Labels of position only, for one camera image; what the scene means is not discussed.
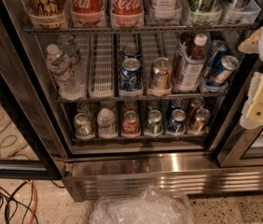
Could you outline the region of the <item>red bull can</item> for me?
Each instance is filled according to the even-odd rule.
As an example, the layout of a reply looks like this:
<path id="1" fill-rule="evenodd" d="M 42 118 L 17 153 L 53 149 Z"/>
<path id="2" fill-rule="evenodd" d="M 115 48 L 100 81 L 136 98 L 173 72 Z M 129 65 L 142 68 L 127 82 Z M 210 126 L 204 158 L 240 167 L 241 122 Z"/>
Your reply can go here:
<path id="1" fill-rule="evenodd" d="M 221 87 L 228 77 L 238 68 L 239 62 L 232 55 L 225 55 L 215 66 L 209 76 L 206 85 L 210 87 Z"/>
<path id="2" fill-rule="evenodd" d="M 227 44 L 222 40 L 213 40 L 207 51 L 207 59 L 201 71 L 203 77 L 210 76 L 213 68 L 217 65 L 218 61 L 225 54 L 228 49 Z"/>

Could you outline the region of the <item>copper can bottom shelf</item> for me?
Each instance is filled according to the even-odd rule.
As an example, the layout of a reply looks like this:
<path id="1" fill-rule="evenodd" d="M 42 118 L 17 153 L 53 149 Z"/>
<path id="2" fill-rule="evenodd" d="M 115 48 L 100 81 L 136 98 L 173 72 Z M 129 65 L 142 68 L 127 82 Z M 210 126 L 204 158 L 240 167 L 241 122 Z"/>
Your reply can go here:
<path id="1" fill-rule="evenodd" d="M 209 110 L 199 108 L 190 120 L 189 130 L 193 133 L 205 133 L 210 117 L 211 113 Z"/>

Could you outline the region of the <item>blue can bottom shelf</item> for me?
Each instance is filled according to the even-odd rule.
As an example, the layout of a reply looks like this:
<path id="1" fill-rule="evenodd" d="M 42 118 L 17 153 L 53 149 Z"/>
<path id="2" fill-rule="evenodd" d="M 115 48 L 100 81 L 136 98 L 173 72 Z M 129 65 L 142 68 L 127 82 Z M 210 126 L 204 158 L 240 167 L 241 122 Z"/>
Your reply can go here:
<path id="1" fill-rule="evenodd" d="M 186 131 L 186 113 L 181 109 L 175 109 L 167 123 L 167 132 L 174 135 L 183 134 Z"/>

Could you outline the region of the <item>green can bottom shelf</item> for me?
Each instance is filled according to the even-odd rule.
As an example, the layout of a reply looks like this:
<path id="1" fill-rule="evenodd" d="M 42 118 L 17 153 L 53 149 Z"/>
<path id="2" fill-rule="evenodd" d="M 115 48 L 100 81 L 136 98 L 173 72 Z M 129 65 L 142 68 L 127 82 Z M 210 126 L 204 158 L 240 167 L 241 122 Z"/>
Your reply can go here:
<path id="1" fill-rule="evenodd" d="M 159 110 L 151 110 L 146 119 L 145 131 L 149 134 L 158 134 L 162 130 L 162 114 Z"/>

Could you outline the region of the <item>blue pepsi can front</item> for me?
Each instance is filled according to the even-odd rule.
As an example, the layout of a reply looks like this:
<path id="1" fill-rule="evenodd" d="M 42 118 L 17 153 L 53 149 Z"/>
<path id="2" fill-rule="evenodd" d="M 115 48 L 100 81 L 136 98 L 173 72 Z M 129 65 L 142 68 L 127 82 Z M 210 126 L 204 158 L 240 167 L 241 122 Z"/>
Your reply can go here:
<path id="1" fill-rule="evenodd" d="M 125 59 L 120 68 L 120 88 L 123 91 L 138 91 L 141 85 L 141 63 L 135 58 Z"/>

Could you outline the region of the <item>dark can behind pepsi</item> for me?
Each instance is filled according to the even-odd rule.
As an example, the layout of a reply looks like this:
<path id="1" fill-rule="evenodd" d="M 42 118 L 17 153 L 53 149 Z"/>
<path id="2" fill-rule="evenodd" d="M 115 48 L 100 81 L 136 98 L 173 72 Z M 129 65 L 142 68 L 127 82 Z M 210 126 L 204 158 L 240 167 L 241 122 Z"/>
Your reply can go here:
<path id="1" fill-rule="evenodd" d="M 139 60 L 141 57 L 141 52 L 135 44 L 125 44 L 121 49 L 120 57 L 122 60 L 126 60 L 129 58 Z"/>

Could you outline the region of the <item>right coca cola can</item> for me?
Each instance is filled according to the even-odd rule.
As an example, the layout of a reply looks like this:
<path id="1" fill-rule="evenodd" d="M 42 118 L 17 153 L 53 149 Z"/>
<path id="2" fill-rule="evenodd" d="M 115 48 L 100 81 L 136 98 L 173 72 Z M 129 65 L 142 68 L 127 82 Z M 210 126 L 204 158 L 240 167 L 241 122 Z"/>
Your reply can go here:
<path id="1" fill-rule="evenodd" d="M 142 0 L 112 0 L 116 24 L 121 27 L 133 27 L 140 21 L 143 12 Z"/>

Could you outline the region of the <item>silver green can bottom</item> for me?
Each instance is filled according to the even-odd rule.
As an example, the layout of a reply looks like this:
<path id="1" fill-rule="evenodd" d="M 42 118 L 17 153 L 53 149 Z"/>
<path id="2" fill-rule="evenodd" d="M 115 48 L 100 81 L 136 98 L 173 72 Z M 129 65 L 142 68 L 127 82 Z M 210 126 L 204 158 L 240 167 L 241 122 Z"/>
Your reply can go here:
<path id="1" fill-rule="evenodd" d="M 93 129 L 88 116 L 78 113 L 74 117 L 75 135 L 77 138 L 86 138 L 92 135 Z"/>

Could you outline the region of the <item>left coca cola can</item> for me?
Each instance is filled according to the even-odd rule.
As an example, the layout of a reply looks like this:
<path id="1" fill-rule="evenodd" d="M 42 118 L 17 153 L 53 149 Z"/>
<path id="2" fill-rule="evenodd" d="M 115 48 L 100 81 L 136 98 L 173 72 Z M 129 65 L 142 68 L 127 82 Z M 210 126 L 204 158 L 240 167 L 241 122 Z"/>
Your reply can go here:
<path id="1" fill-rule="evenodd" d="M 104 0 L 72 0 L 73 19 L 82 25 L 95 25 L 102 20 Z"/>

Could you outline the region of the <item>iced tea bottle white cap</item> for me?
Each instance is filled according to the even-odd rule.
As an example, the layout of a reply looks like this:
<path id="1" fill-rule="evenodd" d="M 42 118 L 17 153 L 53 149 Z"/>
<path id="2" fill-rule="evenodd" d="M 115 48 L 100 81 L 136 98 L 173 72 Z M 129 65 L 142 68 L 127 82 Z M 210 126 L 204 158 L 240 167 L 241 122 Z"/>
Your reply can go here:
<path id="1" fill-rule="evenodd" d="M 182 33 L 173 57 L 174 89 L 180 92 L 195 91 L 207 54 L 207 35 Z"/>

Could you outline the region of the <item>white label bottle top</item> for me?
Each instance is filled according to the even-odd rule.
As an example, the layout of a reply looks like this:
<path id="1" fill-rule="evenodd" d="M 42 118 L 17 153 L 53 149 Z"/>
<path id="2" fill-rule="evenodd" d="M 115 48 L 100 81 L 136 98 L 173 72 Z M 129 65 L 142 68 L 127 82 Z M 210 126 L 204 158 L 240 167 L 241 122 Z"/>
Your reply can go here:
<path id="1" fill-rule="evenodd" d="M 154 17 L 167 20 L 173 17 L 177 0 L 149 0 Z"/>

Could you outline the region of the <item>small water bottle bottom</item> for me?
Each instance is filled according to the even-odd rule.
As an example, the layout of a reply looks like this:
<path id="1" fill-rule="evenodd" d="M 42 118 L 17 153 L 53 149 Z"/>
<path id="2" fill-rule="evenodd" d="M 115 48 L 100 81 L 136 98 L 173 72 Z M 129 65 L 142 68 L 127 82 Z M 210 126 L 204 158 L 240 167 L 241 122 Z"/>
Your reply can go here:
<path id="1" fill-rule="evenodd" d="M 98 134 L 102 138 L 117 136 L 116 120 L 113 111 L 103 108 L 97 116 Z"/>

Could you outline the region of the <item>clear plastic bag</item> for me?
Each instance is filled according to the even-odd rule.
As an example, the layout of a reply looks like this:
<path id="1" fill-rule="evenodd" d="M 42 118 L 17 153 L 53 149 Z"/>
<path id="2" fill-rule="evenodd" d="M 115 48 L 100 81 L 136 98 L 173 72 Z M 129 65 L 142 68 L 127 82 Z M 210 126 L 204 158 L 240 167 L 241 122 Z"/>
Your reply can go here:
<path id="1" fill-rule="evenodd" d="M 94 205 L 90 224 L 195 224 L 189 199 L 148 186 L 137 196 L 103 197 Z"/>

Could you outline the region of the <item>rear clear water bottle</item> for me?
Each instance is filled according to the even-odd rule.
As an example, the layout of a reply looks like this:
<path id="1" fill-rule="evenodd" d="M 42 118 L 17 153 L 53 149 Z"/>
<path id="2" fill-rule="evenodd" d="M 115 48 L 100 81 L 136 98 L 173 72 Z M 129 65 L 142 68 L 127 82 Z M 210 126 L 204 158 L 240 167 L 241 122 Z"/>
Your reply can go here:
<path id="1" fill-rule="evenodd" d="M 81 60 L 81 52 L 76 39 L 72 35 L 59 35 L 57 46 L 70 57 L 76 74 L 81 77 L 83 64 Z"/>

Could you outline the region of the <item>clear water bottle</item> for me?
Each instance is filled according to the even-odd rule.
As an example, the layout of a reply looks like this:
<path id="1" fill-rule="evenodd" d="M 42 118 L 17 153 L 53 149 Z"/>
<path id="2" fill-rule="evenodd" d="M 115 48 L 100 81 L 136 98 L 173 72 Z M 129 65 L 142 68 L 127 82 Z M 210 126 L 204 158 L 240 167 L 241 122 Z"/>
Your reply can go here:
<path id="1" fill-rule="evenodd" d="M 59 87 L 63 100 L 74 101 L 83 96 L 81 84 L 71 58 L 56 44 L 47 46 L 47 66 Z"/>
<path id="2" fill-rule="evenodd" d="M 81 77 L 83 64 L 81 60 L 81 52 L 76 39 L 72 35 L 59 35 L 57 46 L 70 57 L 76 74 Z"/>

